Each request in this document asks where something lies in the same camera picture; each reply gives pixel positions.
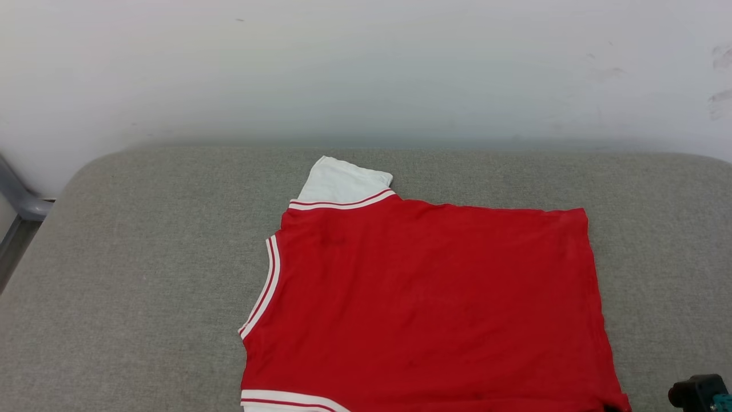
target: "red shirt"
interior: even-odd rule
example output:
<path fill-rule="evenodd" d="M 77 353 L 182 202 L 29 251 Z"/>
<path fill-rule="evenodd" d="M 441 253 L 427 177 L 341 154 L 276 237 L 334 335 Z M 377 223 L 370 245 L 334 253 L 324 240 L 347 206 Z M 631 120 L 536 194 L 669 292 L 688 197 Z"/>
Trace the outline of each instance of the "red shirt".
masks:
<path fill-rule="evenodd" d="M 246 411 L 630 410 L 583 210 L 349 203 L 293 201 L 267 241 Z"/>

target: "gray cushion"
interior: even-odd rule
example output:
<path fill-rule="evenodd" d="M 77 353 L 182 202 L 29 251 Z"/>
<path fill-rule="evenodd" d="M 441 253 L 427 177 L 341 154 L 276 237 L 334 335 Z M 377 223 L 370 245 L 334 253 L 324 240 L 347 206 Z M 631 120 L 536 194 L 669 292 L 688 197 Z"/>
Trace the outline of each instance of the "gray cushion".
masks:
<path fill-rule="evenodd" d="M 732 383 L 732 166 L 689 155 L 168 148 L 81 170 L 0 295 L 0 411 L 237 411 L 264 239 L 323 154 L 402 197 L 590 218 L 637 411 Z"/>

